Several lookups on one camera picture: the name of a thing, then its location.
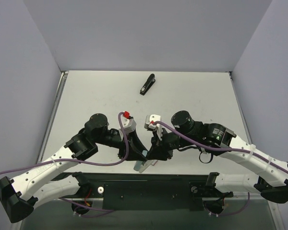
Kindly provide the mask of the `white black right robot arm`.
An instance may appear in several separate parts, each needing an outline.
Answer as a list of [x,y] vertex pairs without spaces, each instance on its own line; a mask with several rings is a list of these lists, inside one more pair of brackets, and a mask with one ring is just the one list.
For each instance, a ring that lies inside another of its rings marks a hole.
[[218,193],[248,192],[264,199],[284,204],[288,201],[288,162],[280,161],[258,150],[229,128],[217,124],[194,121],[188,111],[178,111],[169,126],[159,115],[148,115],[144,127],[152,131],[150,160],[166,161],[174,150],[197,149],[233,161],[250,171],[249,174],[211,172],[205,183],[210,196]]

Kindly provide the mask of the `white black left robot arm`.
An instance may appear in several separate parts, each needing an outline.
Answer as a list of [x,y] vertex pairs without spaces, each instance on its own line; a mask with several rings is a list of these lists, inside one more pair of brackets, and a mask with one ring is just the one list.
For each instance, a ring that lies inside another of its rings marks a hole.
[[147,149],[136,134],[136,122],[128,112],[118,115],[119,129],[109,129],[104,114],[92,115],[84,127],[56,153],[35,167],[13,178],[0,179],[0,202],[11,223],[28,217],[34,205],[42,201],[42,192],[50,180],[82,163],[98,152],[98,144],[119,150],[124,161],[146,161]]

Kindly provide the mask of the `light blue white stapler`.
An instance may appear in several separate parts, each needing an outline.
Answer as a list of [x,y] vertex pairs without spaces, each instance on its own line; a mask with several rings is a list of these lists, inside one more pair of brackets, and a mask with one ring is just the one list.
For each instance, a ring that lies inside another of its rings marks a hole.
[[137,160],[133,170],[138,173],[143,173],[149,166],[154,166],[157,163],[157,160],[148,160],[146,157],[148,155],[147,150],[142,151],[142,158]]

